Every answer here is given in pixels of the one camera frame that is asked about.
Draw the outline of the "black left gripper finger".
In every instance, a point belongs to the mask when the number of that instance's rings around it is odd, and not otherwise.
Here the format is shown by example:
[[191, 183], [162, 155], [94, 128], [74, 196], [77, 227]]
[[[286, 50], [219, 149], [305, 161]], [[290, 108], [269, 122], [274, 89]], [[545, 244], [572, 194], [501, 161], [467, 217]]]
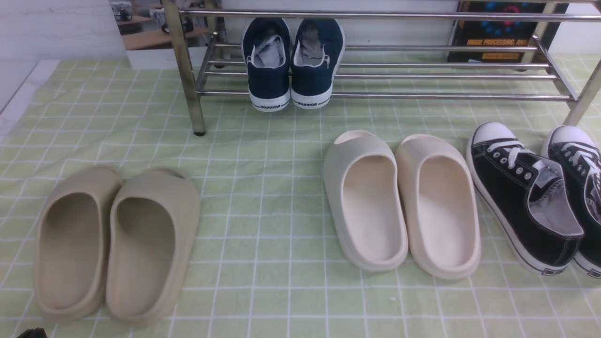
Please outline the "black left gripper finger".
[[19, 334], [17, 338], [47, 338], [47, 333], [43, 328], [27, 329]]

